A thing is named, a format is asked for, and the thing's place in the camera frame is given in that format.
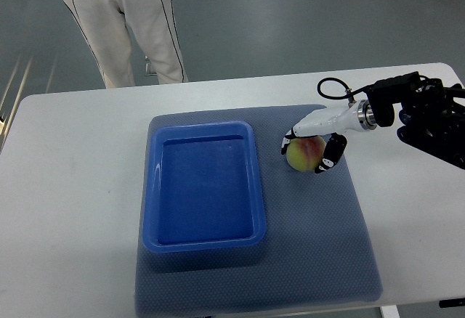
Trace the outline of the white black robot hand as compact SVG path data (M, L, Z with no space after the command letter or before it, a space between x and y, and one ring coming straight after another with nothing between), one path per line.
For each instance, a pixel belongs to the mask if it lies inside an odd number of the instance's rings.
M349 130L371 131L376 127L375 116L367 100L357 101L348 107L313 110L285 134L281 154L286 156L292 139L321 136L326 143L323 160L313 171L319 174L332 169L340 161L347 146L344 133Z

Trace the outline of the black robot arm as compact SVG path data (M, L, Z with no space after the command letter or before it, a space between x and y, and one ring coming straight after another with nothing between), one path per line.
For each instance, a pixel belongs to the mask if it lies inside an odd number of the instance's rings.
M398 138L458 168L464 168L464 87L445 87L439 78L418 72L379 80L363 89L380 127L394 123L394 105L399 103Z

